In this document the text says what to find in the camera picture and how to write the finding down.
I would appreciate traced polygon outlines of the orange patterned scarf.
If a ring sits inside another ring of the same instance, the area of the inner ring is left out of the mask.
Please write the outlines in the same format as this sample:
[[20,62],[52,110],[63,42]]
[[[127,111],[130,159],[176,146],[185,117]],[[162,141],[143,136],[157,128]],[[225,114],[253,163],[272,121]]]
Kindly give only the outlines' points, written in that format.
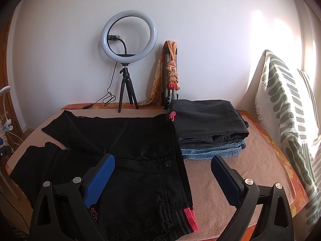
[[177,43],[167,40],[157,63],[150,98],[139,103],[138,106],[164,106],[166,108],[172,98],[177,98],[178,90],[180,90],[180,85],[177,71]]

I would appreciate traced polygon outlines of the folded blue jeans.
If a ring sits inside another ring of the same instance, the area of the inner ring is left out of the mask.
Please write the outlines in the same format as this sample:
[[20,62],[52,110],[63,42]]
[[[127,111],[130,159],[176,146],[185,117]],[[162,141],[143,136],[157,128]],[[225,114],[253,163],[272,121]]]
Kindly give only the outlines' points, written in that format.
[[181,149],[183,159],[186,160],[205,160],[212,159],[214,156],[234,157],[246,148],[245,140],[239,142],[225,144],[215,147],[205,147],[203,149]]

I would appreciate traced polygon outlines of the silver folded tripod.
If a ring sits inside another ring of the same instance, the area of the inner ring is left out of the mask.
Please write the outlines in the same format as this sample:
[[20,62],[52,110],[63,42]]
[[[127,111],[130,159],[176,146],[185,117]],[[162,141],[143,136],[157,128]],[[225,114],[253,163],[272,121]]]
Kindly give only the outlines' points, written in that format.
[[161,64],[161,96],[165,110],[169,108],[172,100],[179,98],[179,78],[177,71],[177,44],[166,41],[163,47],[163,60]]

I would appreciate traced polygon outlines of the green striped white pillow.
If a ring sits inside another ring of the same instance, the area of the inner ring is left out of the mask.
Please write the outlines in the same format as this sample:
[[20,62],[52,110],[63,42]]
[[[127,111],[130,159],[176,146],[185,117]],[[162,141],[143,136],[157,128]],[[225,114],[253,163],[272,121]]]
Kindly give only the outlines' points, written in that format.
[[264,53],[257,116],[300,179],[309,200],[304,221],[313,227],[320,218],[320,128],[310,79],[270,50]]

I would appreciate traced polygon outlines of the black pants with pink trim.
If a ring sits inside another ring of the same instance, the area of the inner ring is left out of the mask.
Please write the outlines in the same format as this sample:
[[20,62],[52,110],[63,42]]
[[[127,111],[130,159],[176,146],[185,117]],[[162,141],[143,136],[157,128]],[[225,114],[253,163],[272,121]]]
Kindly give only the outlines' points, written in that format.
[[11,179],[33,216],[31,240],[177,240],[196,232],[173,119],[85,117],[64,111],[43,128]]

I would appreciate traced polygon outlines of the folded dark grey pants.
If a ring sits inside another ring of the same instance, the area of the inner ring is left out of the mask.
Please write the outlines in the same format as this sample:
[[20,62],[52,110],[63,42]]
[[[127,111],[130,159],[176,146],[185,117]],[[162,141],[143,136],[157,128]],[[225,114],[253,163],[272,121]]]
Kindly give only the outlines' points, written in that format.
[[215,146],[235,143],[249,135],[248,125],[226,100],[173,100],[169,118],[181,145]]

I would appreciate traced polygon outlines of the white clip desk lamp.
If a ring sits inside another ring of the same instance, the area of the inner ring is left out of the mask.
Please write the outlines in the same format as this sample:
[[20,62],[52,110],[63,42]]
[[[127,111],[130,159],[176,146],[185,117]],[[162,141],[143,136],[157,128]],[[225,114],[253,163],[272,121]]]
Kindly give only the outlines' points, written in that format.
[[5,122],[3,124],[3,128],[4,128],[5,132],[11,132],[13,129],[13,126],[11,124],[11,119],[9,119],[7,117],[7,111],[6,111],[6,106],[5,106],[5,98],[10,90],[11,90],[10,85],[6,85],[0,90],[0,95],[3,97],[3,110],[4,110],[4,117],[5,117]]

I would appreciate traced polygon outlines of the black mini tripod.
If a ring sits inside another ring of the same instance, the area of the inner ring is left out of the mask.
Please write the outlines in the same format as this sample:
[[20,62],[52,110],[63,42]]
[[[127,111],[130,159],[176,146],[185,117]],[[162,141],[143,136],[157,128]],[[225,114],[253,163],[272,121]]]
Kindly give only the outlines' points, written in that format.
[[120,96],[119,96],[119,106],[118,112],[120,113],[122,110],[122,103],[124,98],[124,91],[127,90],[127,95],[130,104],[134,104],[136,109],[139,109],[137,98],[135,96],[134,87],[132,80],[130,78],[128,66],[129,64],[122,63],[123,68],[120,70],[120,74],[122,74],[122,82],[120,88]]

